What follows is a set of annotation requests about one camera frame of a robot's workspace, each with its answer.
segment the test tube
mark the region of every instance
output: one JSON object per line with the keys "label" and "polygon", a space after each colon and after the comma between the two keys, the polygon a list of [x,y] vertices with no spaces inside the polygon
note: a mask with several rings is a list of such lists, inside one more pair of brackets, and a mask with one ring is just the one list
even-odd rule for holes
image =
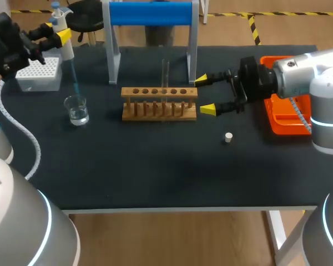
{"label": "test tube", "polygon": [[169,61],[163,59],[162,60],[162,90],[167,89],[169,86]]}

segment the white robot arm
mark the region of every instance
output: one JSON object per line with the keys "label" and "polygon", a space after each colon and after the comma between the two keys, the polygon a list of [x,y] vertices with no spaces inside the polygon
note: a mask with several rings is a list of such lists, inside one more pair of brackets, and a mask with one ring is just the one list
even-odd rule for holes
{"label": "white robot arm", "polygon": [[273,71],[280,98],[310,94],[314,147],[333,154],[333,49],[278,60]]}

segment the blue bar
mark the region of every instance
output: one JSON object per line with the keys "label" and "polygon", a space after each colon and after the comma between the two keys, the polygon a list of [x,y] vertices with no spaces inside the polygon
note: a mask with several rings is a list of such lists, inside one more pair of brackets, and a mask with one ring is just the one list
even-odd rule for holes
{"label": "blue bar", "polygon": [[110,2],[111,25],[191,25],[191,2]]}

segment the glass beaker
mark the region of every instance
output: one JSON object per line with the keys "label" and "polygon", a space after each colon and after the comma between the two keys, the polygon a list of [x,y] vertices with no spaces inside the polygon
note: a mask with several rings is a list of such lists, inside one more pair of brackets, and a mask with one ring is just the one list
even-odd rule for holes
{"label": "glass beaker", "polygon": [[89,121],[87,100],[79,94],[69,96],[64,101],[68,110],[70,121],[75,126],[85,125]]}

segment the black tablecloth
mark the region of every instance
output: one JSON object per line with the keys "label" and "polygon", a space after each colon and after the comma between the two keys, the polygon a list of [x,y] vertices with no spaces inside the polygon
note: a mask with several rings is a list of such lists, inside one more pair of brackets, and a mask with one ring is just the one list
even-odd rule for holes
{"label": "black tablecloth", "polygon": [[[241,57],[295,55],[314,46],[199,47],[198,76],[237,69]],[[185,48],[123,48],[118,85],[108,85],[103,48],[75,50],[90,121],[70,126],[63,107],[73,91],[67,66],[59,92],[18,93],[6,84],[7,110],[37,137],[41,165],[31,183],[62,209],[137,207],[302,206],[333,188],[333,156],[310,137],[272,134],[263,102],[241,114],[198,113],[197,121],[122,122],[121,86],[160,86],[161,60],[170,60],[169,86],[188,86]],[[200,105],[233,98],[229,84],[199,89]],[[0,114],[14,147],[12,166],[26,174],[34,161],[28,139]],[[232,142],[223,145],[226,132]]]}

